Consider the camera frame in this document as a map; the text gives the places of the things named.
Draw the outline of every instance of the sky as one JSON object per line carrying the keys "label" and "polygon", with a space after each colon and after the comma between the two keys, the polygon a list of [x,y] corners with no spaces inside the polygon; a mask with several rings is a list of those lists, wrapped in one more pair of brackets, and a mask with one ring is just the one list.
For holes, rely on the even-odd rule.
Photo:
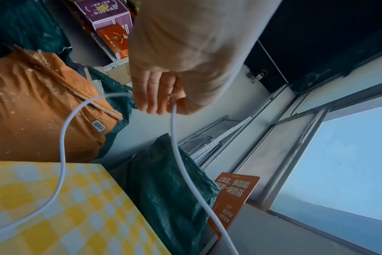
{"label": "sky", "polygon": [[382,220],[382,107],[322,123],[280,194]]}

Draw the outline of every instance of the purple box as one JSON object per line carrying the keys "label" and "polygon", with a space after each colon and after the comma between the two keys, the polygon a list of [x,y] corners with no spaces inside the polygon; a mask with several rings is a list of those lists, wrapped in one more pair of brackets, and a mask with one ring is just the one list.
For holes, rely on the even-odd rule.
{"label": "purple box", "polygon": [[[131,15],[120,0],[81,0],[75,4],[95,30],[114,24],[121,25],[128,34],[132,30]],[[100,12],[101,6],[108,8],[105,12]]]}

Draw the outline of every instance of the cardboard box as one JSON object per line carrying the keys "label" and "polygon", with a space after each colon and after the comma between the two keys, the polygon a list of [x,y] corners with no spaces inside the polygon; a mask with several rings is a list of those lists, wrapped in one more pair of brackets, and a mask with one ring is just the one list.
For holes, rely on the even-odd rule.
{"label": "cardboard box", "polygon": [[119,24],[127,34],[132,30],[131,14],[120,0],[81,0],[75,5],[95,31]]}
{"label": "cardboard box", "polygon": [[99,29],[97,33],[117,59],[128,56],[128,34],[123,27],[115,24]]}

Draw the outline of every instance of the window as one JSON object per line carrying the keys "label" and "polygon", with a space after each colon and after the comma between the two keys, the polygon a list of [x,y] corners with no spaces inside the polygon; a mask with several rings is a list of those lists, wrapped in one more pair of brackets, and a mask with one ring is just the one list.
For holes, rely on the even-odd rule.
{"label": "window", "polygon": [[270,210],[382,254],[382,107],[338,112],[349,111],[329,113]]}

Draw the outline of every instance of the glass pane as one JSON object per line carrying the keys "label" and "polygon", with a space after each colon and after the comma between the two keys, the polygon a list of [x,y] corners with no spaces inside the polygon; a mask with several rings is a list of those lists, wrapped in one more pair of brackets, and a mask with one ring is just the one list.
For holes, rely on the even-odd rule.
{"label": "glass pane", "polygon": [[249,199],[258,200],[266,184],[314,117],[315,114],[311,113],[276,125],[253,155],[237,171],[238,174],[260,177]]}
{"label": "glass pane", "polygon": [[382,107],[324,122],[271,210],[382,254]]}

